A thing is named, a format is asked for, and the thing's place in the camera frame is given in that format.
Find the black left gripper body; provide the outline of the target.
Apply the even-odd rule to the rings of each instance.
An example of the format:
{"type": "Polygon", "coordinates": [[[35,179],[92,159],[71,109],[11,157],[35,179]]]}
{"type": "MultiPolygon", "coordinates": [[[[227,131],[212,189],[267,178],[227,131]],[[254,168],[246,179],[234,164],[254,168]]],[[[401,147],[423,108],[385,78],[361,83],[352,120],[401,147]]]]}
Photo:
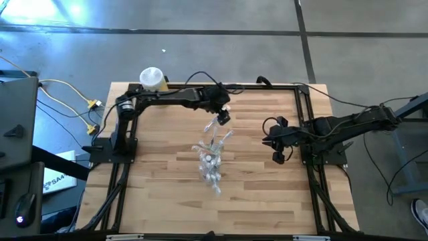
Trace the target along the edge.
{"type": "Polygon", "coordinates": [[[223,86],[203,87],[200,91],[201,101],[199,108],[211,113],[220,113],[223,107],[231,100],[223,86]]]}

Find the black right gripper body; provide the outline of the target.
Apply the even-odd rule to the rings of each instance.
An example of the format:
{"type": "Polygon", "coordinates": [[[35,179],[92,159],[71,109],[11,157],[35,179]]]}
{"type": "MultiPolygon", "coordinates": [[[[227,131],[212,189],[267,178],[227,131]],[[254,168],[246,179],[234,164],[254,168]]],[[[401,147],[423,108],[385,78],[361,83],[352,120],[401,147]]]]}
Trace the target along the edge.
{"type": "Polygon", "coordinates": [[[268,117],[267,121],[275,121],[276,124],[269,128],[267,135],[274,135],[273,140],[276,143],[276,147],[272,148],[274,153],[272,160],[280,165],[284,164],[290,159],[293,154],[293,146],[298,146],[301,141],[300,133],[303,131],[300,127],[289,127],[288,120],[283,116],[268,117]],[[291,153],[285,158],[283,154],[284,149],[290,147],[291,153]]]}

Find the clear acrylic square holder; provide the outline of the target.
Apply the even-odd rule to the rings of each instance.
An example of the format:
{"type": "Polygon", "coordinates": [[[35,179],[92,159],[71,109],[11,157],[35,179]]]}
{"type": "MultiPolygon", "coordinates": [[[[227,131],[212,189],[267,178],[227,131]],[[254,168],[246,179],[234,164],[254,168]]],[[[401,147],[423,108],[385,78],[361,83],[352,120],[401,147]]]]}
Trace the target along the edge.
{"type": "Polygon", "coordinates": [[[206,152],[206,153],[198,153],[199,155],[199,171],[201,172],[203,178],[206,181],[211,181],[211,176],[217,176],[217,178],[220,180],[221,179],[221,174],[220,174],[220,165],[221,165],[221,154],[220,152],[206,152]],[[207,161],[205,159],[205,157],[207,155],[212,156],[212,160],[207,161]],[[217,164],[216,166],[210,166],[210,167],[206,167],[205,163],[206,162],[211,162],[211,161],[216,161],[217,164]]]}

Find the yellow wipes canister white lid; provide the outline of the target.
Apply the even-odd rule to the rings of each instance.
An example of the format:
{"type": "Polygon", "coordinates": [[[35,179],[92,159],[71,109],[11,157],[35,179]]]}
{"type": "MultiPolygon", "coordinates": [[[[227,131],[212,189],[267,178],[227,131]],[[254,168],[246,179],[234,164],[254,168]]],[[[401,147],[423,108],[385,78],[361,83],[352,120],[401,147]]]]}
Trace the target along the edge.
{"type": "Polygon", "coordinates": [[[169,87],[163,72],[156,67],[144,69],[139,76],[140,83],[145,90],[168,91],[169,87]]]}

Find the grey metal stand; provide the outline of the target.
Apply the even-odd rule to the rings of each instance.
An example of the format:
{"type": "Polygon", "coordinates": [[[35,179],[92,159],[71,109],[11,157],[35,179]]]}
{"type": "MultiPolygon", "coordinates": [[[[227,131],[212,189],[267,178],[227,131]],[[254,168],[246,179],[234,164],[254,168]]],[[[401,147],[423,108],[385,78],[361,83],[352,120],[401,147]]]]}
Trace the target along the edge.
{"type": "MultiPolygon", "coordinates": [[[[428,106],[428,92],[420,96],[410,97],[410,101],[406,105],[396,110],[394,114],[397,118],[400,118],[402,121],[404,121],[406,116],[409,116],[410,114],[413,114],[418,110],[422,110],[426,106],[428,106]]],[[[423,154],[420,154],[417,157],[412,159],[407,159],[407,153],[406,153],[405,147],[402,145],[399,139],[398,132],[393,131],[392,137],[395,142],[395,146],[397,148],[397,153],[398,153],[401,166],[399,170],[395,172],[393,178],[391,179],[387,192],[390,193],[391,195],[401,195],[405,193],[414,193],[418,191],[428,191],[428,182],[417,182],[416,175],[413,174],[411,171],[411,165],[414,164],[414,160],[416,160],[416,158],[421,157],[423,154]],[[397,187],[396,189],[393,189],[392,188],[393,181],[401,171],[403,171],[405,175],[407,184],[402,187],[397,187]]]]}

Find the black diagonal beam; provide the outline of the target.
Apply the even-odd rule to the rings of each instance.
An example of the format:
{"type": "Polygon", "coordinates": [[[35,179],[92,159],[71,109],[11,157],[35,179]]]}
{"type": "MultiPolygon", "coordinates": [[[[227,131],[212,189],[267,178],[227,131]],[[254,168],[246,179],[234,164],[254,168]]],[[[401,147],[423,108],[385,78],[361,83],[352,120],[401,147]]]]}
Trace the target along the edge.
{"type": "Polygon", "coordinates": [[[49,169],[64,173],[82,181],[86,181],[88,179],[90,170],[87,167],[54,155],[53,153],[50,153],[49,151],[34,145],[32,146],[31,150],[31,162],[42,162],[44,163],[45,167],[49,169]]]}

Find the white printed sheet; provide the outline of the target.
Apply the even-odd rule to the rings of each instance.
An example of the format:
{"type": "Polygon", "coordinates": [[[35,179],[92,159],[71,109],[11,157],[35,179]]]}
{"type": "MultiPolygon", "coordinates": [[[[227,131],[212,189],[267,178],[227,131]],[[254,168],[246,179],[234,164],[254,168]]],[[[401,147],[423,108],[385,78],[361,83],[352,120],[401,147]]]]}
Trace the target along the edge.
{"type": "Polygon", "coordinates": [[[43,194],[54,193],[77,186],[77,179],[50,168],[44,168],[43,194]]]}

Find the black computer mouse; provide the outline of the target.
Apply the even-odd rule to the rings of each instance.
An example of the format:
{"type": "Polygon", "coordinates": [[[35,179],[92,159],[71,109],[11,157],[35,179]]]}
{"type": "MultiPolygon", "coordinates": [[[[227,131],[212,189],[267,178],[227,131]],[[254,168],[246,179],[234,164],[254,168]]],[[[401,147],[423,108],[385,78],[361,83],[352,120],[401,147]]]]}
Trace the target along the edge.
{"type": "Polygon", "coordinates": [[[36,195],[26,193],[22,195],[15,207],[15,223],[18,228],[30,226],[35,219],[36,195]]]}

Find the black aluminium table frame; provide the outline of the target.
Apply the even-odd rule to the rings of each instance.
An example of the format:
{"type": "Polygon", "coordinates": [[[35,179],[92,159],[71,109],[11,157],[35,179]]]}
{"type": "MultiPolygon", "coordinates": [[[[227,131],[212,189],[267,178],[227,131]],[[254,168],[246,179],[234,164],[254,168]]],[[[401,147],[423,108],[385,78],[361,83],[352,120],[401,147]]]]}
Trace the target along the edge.
{"type": "Polygon", "coordinates": [[[202,110],[152,106],[139,117],[136,159],[130,166],[122,211],[111,210],[108,226],[143,234],[315,234],[332,226],[323,205],[314,213],[308,172],[298,148],[283,165],[262,144],[268,117],[284,116],[296,126],[331,114],[324,85],[309,94],[278,84],[251,86],[230,102],[231,120],[218,130],[225,141],[221,195],[199,172],[191,147],[208,141],[204,127],[213,118],[202,110]]]}

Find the silver aluminium bracket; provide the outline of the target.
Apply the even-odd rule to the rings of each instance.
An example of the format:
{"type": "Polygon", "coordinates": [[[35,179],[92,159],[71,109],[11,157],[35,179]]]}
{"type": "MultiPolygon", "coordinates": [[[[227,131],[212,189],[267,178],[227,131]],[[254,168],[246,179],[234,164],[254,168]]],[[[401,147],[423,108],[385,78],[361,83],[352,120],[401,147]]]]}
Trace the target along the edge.
{"type": "Polygon", "coordinates": [[[293,241],[331,241],[329,236],[295,235],[293,241]]]}

